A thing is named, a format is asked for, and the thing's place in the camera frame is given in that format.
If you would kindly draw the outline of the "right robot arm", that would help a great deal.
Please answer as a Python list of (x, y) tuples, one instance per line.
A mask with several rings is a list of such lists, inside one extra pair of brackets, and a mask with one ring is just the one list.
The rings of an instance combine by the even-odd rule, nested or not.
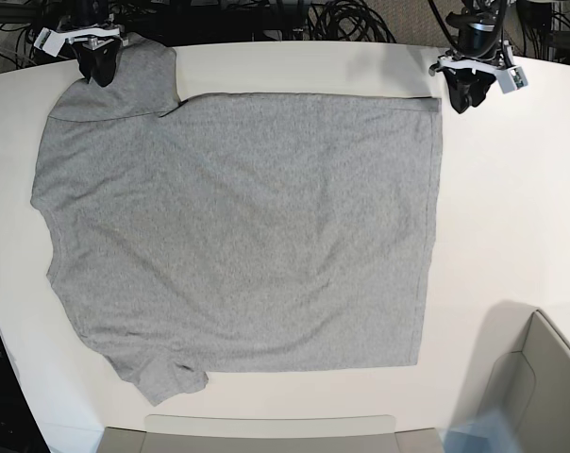
[(117, 54), (122, 46), (122, 30), (113, 22), (108, 1), (68, 1), (66, 15), (60, 19), (59, 32), (77, 32), (66, 39), (88, 82), (104, 88), (113, 80)]

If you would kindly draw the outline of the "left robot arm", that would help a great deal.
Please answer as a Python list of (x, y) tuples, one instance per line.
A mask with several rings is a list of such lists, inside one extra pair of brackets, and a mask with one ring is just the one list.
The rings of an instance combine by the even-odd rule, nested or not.
[(503, 28), (507, 1), (465, 1), (459, 13), (445, 23), (458, 31), (447, 52), (456, 68), (443, 69), (453, 110), (464, 113), (478, 107), (496, 82), (494, 70), (504, 67)]

